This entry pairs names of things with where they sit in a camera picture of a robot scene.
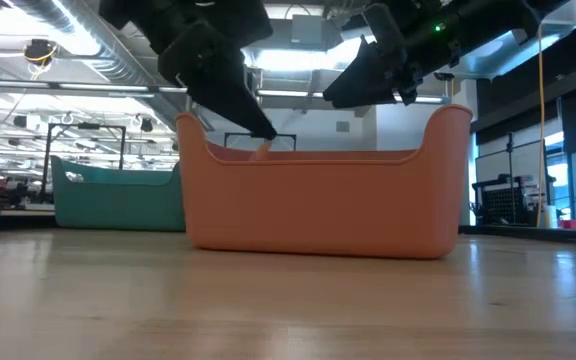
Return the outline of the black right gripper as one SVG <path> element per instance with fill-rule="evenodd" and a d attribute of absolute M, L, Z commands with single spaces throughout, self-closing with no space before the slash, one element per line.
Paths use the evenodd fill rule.
<path fill-rule="evenodd" d="M 417 97 L 423 78 L 457 66 L 467 53 L 512 31 L 536 35 L 541 11 L 533 0 L 375 0 L 363 12 L 375 40 L 323 92 L 335 108 Z"/>

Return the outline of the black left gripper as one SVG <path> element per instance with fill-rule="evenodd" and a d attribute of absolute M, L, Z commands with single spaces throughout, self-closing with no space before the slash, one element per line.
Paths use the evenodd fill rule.
<path fill-rule="evenodd" d="M 100 0 L 98 14 L 118 30 L 133 24 L 159 54 L 160 74 L 194 102 L 255 137 L 277 137 L 247 88 L 239 49 L 273 33 L 262 0 Z"/>

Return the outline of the orange plastic bin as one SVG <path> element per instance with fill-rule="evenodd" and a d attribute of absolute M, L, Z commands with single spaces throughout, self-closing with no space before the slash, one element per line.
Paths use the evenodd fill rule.
<path fill-rule="evenodd" d="M 201 249 L 438 259 L 456 246 L 472 112 L 445 105 L 405 151 L 258 153 L 177 119 L 187 236 Z"/>

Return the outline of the black tripod stand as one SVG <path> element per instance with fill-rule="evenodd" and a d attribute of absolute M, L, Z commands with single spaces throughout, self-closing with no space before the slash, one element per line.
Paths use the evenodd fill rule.
<path fill-rule="evenodd" d="M 506 143 L 506 150 L 505 152 L 507 153 L 507 158 L 508 158 L 508 175 L 510 179 L 513 179 L 513 154 L 514 151 L 514 136 L 512 132 L 509 132 L 507 134 L 507 143 Z"/>

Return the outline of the teal plastic bin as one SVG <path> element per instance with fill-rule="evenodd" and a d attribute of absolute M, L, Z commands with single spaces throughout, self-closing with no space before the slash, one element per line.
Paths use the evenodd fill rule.
<path fill-rule="evenodd" d="M 118 170 L 53 156 L 51 170 L 55 218 L 61 227 L 186 229 L 179 165 L 170 171 Z"/>

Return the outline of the black pegboard cart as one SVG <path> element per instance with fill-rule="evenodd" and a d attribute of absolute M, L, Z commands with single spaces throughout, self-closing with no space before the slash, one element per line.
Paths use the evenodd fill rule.
<path fill-rule="evenodd" d="M 531 176 L 499 174 L 496 179 L 471 185 L 475 200 L 470 210 L 477 226 L 534 226 L 535 210 L 528 204 L 526 182 Z"/>

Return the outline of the tall black rack frame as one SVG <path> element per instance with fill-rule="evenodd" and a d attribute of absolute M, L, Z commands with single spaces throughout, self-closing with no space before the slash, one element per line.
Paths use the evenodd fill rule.
<path fill-rule="evenodd" d="M 48 131 L 46 137 L 46 144 L 45 144 L 45 151 L 44 151 L 44 163 L 43 163 L 43 173 L 42 173 L 42 180 L 41 180 L 41 187 L 39 192 L 39 199 L 40 202 L 44 202 L 46 199 L 46 190 L 48 184 L 48 175 L 49 170 L 48 167 L 50 165 L 50 152 L 51 152 L 51 145 L 54 140 L 58 138 L 58 136 L 52 136 L 52 131 L 56 127 L 61 127 L 63 130 L 68 130 L 71 127 L 76 127 L 80 130 L 100 130 L 100 129 L 118 129 L 121 131 L 121 139 L 120 139 L 120 153 L 119 153 L 119 170 L 124 169 L 124 151 L 125 151 L 125 144 L 126 144 L 126 135 L 127 135 L 127 128 L 126 126 L 122 125 L 103 125 L 103 124 L 95 124 L 91 122 L 83 122 L 78 124 L 63 124 L 63 123 L 48 123 Z"/>

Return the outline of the black aluminium table frame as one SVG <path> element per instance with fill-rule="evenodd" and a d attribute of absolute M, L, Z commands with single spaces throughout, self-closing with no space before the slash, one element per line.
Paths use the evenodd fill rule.
<path fill-rule="evenodd" d="M 30 212 L 21 212 L 21 214 L 0 215 L 0 231 L 55 228 L 59 228 L 59 225 L 56 222 L 55 216 L 52 214 L 36 215 L 31 214 Z M 497 236 L 576 245 L 576 230 L 570 229 L 536 229 L 528 227 L 484 227 L 460 225 L 458 233 L 466 235 Z"/>

